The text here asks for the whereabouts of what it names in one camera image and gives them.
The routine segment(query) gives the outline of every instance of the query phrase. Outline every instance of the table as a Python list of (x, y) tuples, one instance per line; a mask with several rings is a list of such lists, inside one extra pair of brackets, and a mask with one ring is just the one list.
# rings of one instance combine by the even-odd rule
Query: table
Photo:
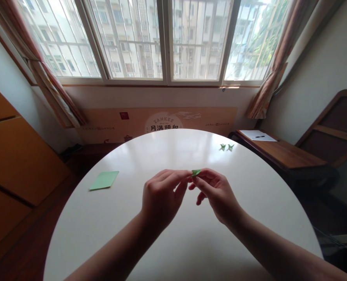
[[(220, 144), (234, 144), (233, 151)], [(322, 258), (313, 228), (290, 188), (260, 157), (209, 132), (171, 129), (137, 137), (110, 152), (80, 181), (51, 238), (44, 280), (63, 280), (140, 210), (144, 183), (163, 169), (209, 167), (224, 174), (240, 203), (264, 225)], [(89, 192), (102, 171), (120, 171), (110, 189)], [(128, 280), (273, 280), (188, 190), (172, 223)]]
[(340, 175), (326, 161), (311, 155), (264, 130), (276, 142), (251, 140), (240, 130), (231, 132), (228, 138), (245, 146), (265, 160), (290, 186), (291, 189), (305, 189), (309, 192), (329, 190), (334, 187)]

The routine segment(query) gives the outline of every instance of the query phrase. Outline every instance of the finger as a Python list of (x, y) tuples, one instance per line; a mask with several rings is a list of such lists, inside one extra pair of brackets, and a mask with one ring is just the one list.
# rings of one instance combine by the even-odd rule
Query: finger
[(174, 170), (169, 170), (168, 172), (165, 172), (164, 174), (161, 174), (158, 178), (155, 178), (154, 181), (161, 182), (168, 178), (169, 175), (171, 175), (174, 172)]
[(207, 198), (206, 195), (201, 191), (200, 194), (198, 194), (198, 197), (197, 197), (197, 206), (201, 205), (201, 202)]
[(193, 189), (195, 189), (195, 188), (196, 188), (196, 185), (195, 185), (194, 183), (192, 183), (192, 184), (188, 187), (189, 190), (193, 190)]
[(181, 204), (182, 199), (184, 198), (186, 188), (188, 186), (188, 180), (188, 178), (183, 179), (175, 190), (175, 199), (179, 204)]
[(201, 169), (201, 173), (199, 174), (199, 176), (201, 178), (209, 178), (209, 179), (213, 179), (216, 176), (221, 175), (220, 173), (210, 169), (210, 168), (203, 168)]
[(193, 183), (202, 191), (208, 198), (214, 194), (215, 188), (199, 177), (193, 177)]
[(159, 178), (161, 175), (163, 175), (164, 173), (167, 173), (167, 172), (170, 172), (170, 171), (173, 171), (173, 170), (168, 170), (168, 169), (164, 169), (164, 170), (161, 170), (159, 173), (157, 173), (155, 176), (153, 176), (151, 179), (156, 179), (156, 178)]
[(160, 182), (160, 184), (165, 188), (174, 189), (183, 179), (192, 175), (192, 171), (189, 170), (176, 170), (170, 174), (166, 179)]

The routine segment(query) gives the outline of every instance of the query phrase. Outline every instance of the notepad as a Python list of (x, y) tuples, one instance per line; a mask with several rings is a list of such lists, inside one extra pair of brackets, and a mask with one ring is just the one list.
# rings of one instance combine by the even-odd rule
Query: notepad
[(101, 172), (89, 190), (97, 190), (111, 187), (119, 171)]

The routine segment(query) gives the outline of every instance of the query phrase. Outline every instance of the wall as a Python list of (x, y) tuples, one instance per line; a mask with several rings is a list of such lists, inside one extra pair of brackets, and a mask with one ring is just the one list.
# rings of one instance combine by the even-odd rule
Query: wall
[(0, 43), (0, 92), (56, 152), (75, 144)]
[(245, 117), (258, 88), (65, 87), (79, 108), (237, 107), (233, 129), (254, 128)]
[[(275, 97), (262, 129), (295, 144), (337, 92), (347, 89), (347, 1), (315, 42), (289, 84)], [(347, 203), (347, 163), (332, 193)]]

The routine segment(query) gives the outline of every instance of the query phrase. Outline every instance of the banner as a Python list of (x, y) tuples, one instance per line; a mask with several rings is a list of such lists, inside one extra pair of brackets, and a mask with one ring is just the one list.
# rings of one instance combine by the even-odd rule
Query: banner
[(145, 133), (180, 128), (227, 136), (237, 107), (92, 108), (82, 112), (88, 124), (77, 128), (85, 144), (126, 142)]

